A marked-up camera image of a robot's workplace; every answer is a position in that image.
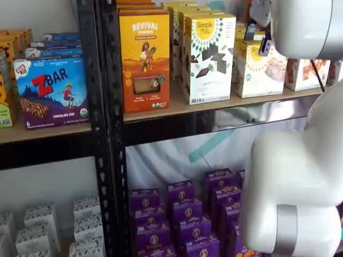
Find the grey-white gripper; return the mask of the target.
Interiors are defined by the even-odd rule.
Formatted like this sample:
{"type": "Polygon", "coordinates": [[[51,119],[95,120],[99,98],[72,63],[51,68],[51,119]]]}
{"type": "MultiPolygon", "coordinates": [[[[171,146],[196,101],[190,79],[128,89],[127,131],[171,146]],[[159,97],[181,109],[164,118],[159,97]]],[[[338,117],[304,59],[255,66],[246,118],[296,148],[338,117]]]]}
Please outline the grey-white gripper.
{"type": "MultiPolygon", "coordinates": [[[[250,18],[262,27],[267,27],[271,21],[271,9],[272,1],[271,0],[252,0],[250,5],[250,18]]],[[[252,41],[254,39],[256,32],[256,26],[254,23],[250,23],[246,30],[243,40],[252,41]]],[[[260,56],[268,56],[271,47],[271,40],[263,38],[260,48],[260,56]]]]}

